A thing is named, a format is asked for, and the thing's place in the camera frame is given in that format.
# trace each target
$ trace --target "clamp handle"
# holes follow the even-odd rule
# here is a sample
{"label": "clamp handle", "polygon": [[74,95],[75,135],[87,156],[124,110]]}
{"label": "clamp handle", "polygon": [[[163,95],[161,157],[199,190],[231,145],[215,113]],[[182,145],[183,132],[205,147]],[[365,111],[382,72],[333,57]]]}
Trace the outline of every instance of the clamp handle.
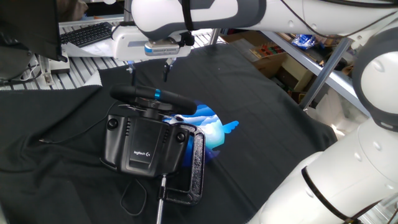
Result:
{"label": "clamp handle", "polygon": [[167,202],[182,205],[196,205],[202,196],[203,177],[205,174],[205,133],[195,125],[180,123],[181,128],[189,130],[194,136],[192,149],[192,173],[188,191],[161,187],[159,198]]}

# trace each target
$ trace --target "blue accent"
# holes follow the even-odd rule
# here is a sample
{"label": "blue accent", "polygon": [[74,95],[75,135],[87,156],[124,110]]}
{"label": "blue accent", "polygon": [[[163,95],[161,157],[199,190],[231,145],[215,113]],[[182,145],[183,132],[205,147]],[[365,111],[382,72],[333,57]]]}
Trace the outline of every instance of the blue accent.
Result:
{"label": "blue accent", "polygon": [[156,89],[155,91],[155,100],[159,100],[160,99],[160,90]]}
{"label": "blue accent", "polygon": [[[194,115],[178,115],[183,119],[184,123],[193,124],[202,128],[206,135],[206,162],[216,157],[220,151],[227,150],[220,147],[224,144],[225,135],[230,134],[232,130],[236,129],[239,121],[232,121],[226,125],[223,125],[217,114],[209,108],[207,105],[199,101],[195,101],[197,104],[197,112]],[[175,118],[164,119],[165,122],[170,124],[179,123]],[[193,138],[190,136],[188,141],[188,147],[185,151],[185,157],[182,165],[189,167],[192,164],[192,147]]]}
{"label": "blue accent", "polygon": [[225,134],[231,133],[231,131],[234,130],[235,127],[236,127],[238,124],[239,124],[239,121],[232,121],[231,123],[224,125],[224,126],[223,126],[224,133],[225,133]]}
{"label": "blue accent", "polygon": [[147,47],[144,47],[144,48],[145,48],[145,52],[152,53],[152,49],[149,49]]}

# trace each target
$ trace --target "metal shelf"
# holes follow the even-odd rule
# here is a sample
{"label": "metal shelf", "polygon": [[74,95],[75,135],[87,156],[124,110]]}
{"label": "metal shelf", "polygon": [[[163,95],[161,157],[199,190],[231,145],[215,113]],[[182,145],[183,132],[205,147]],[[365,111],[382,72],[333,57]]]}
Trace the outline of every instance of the metal shelf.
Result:
{"label": "metal shelf", "polygon": [[[282,47],[290,56],[300,62],[304,67],[309,69],[315,75],[319,75],[322,68],[312,59],[308,58],[301,50],[293,46],[291,43],[284,40],[281,36],[274,32],[262,31],[270,40],[275,42],[277,45]],[[371,116],[370,113],[365,109],[365,107],[359,102],[358,97],[355,94],[353,83],[350,77],[347,77],[341,72],[333,71],[326,83],[336,90],[341,96],[346,98],[350,103],[357,107],[367,116]]]}

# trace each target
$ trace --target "wire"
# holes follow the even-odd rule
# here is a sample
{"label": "wire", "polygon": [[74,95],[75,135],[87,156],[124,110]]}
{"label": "wire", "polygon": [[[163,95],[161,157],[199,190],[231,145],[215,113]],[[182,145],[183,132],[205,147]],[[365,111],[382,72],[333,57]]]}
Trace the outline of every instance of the wire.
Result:
{"label": "wire", "polygon": [[60,144],[60,143],[63,143],[63,142],[65,142],[65,141],[69,141],[69,140],[71,140],[71,139],[73,139],[73,138],[75,138],[75,137],[78,137],[78,136],[80,136],[80,135],[82,135],[82,134],[85,134],[85,133],[86,133],[87,131],[89,131],[91,128],[94,128],[94,126],[96,126],[96,125],[99,124],[101,121],[103,121],[105,118],[107,118],[109,112],[111,111],[112,107],[113,107],[116,103],[117,103],[117,101],[115,101],[115,102],[109,107],[108,111],[106,112],[105,116],[104,116],[102,119],[100,119],[100,120],[97,121],[95,124],[93,124],[93,125],[91,125],[90,127],[88,127],[86,130],[84,130],[84,131],[82,131],[82,132],[80,132],[80,133],[78,133],[78,134],[76,134],[76,135],[74,135],[74,136],[72,136],[72,137],[66,138],[66,139],[61,140],[61,141],[55,141],[55,142],[54,142],[54,141],[46,141],[46,140],[44,140],[44,139],[39,139],[39,141],[42,142],[42,143],[46,143],[46,144]]}
{"label": "wire", "polygon": [[145,187],[144,187],[137,179],[135,179],[135,180],[136,180],[137,183],[142,187],[142,189],[144,189],[144,192],[145,192],[144,203],[142,204],[141,210],[140,210],[137,214],[133,214],[133,213],[129,212],[129,211],[125,208],[125,206],[123,206],[123,203],[122,203],[123,198],[124,198],[124,196],[125,196],[125,194],[126,194],[126,192],[127,192],[127,189],[130,187],[132,181],[130,181],[130,183],[127,185],[126,189],[124,189],[122,198],[120,199],[120,206],[123,208],[124,211],[126,211],[127,214],[129,214],[129,215],[131,215],[131,216],[133,216],[133,217],[139,216],[139,215],[142,213],[142,211],[144,211],[145,205],[146,205],[146,203],[147,203],[147,189],[145,189]]}
{"label": "wire", "polygon": [[390,220],[388,220],[387,224],[390,224],[390,223],[392,222],[392,220],[393,220],[394,217],[397,215],[397,213],[398,213],[398,208],[396,208],[394,214],[392,214],[392,216],[391,216]]}
{"label": "wire", "polygon": [[36,66],[35,66],[35,68],[33,68],[31,71],[30,71],[30,73],[29,73],[29,76],[25,79],[25,80],[21,80],[21,81],[27,81],[27,80],[29,80],[30,78],[32,78],[32,72],[33,72],[33,70],[35,70],[36,68],[37,68],[37,66],[39,65],[39,63],[37,62],[37,60],[36,60]]}
{"label": "wire", "polygon": [[117,4],[118,6],[120,6],[120,7],[122,7],[126,12],[128,12],[128,13],[131,14],[131,12],[128,11],[119,1],[116,1],[116,4]]}
{"label": "wire", "polygon": [[[25,69],[25,71],[26,70],[29,70],[29,69],[32,69],[33,68],[33,70],[37,67],[37,66],[39,66],[40,64],[36,64],[36,66],[29,66],[29,67],[27,67],[26,69]],[[29,75],[29,77],[27,78],[27,79],[25,79],[25,80],[8,80],[8,81],[1,81],[0,82],[0,86],[10,86],[10,85],[16,85],[16,84],[23,84],[23,83],[27,83],[27,82],[30,82],[30,81],[32,81],[32,80],[35,80],[36,78],[38,78],[40,75],[41,75],[41,72],[39,72],[39,74],[37,74],[37,76],[36,77],[34,77],[34,78],[31,78],[32,77],[32,71],[30,71],[30,75]]]}
{"label": "wire", "polygon": [[317,32],[316,30],[312,29],[312,27],[311,27],[310,25],[308,25],[299,15],[297,15],[297,13],[296,13],[284,0],[280,0],[280,1],[287,7],[287,9],[288,9],[290,12],[292,12],[292,14],[293,14],[295,17],[297,17],[308,29],[310,29],[310,31],[314,32],[316,35],[319,35],[319,36],[321,36],[321,37],[326,37],[326,38],[329,38],[329,39],[340,39],[340,38],[349,37],[349,36],[354,35],[354,34],[356,34],[356,33],[358,33],[358,32],[361,32],[362,30],[367,29],[367,28],[370,27],[370,26],[373,26],[374,24],[380,22],[381,20],[383,20],[383,19],[385,19],[385,18],[387,18],[387,17],[390,17],[390,16],[392,16],[392,15],[394,15],[394,14],[396,13],[396,12],[392,12],[392,13],[386,15],[386,16],[383,16],[382,18],[380,18],[380,19],[378,19],[378,20],[372,22],[371,24],[367,25],[366,27],[360,28],[359,30],[357,30],[357,31],[355,31],[355,32],[352,32],[352,33],[350,33],[350,34],[347,34],[347,35],[344,35],[344,36],[339,36],[339,37],[329,37],[329,36],[327,36],[327,35],[323,35],[323,34]]}
{"label": "wire", "polygon": [[23,80],[23,81],[4,81],[4,82],[0,82],[0,86],[10,86],[10,85],[17,85],[17,84],[27,83],[27,82],[35,80],[36,78],[38,78],[41,75],[42,75],[42,72],[39,71],[39,74],[37,74],[37,76],[34,77],[34,78],[30,78],[28,80]]}
{"label": "wire", "polygon": [[38,63],[38,64],[36,64],[36,65],[33,65],[33,66],[28,66],[26,69],[25,69],[25,71],[26,70],[29,70],[29,69],[35,69],[37,66],[40,66],[40,64]]}
{"label": "wire", "polygon": [[354,7],[368,7],[373,9],[391,9],[398,8],[398,4],[395,3],[370,3],[370,2],[356,2],[347,0],[321,0],[324,2],[329,2],[333,4],[341,4],[344,6],[354,6]]}

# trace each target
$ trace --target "logitech logo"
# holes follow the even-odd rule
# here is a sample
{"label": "logitech logo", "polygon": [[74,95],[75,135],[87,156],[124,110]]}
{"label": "logitech logo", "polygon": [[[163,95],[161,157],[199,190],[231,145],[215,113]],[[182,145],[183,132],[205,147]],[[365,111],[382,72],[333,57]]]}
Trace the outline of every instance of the logitech logo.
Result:
{"label": "logitech logo", "polygon": [[134,153],[135,153],[135,155],[140,155],[140,156],[150,156],[150,154],[149,154],[149,152],[147,152],[147,153],[144,153],[144,152],[137,152],[137,151],[134,151]]}

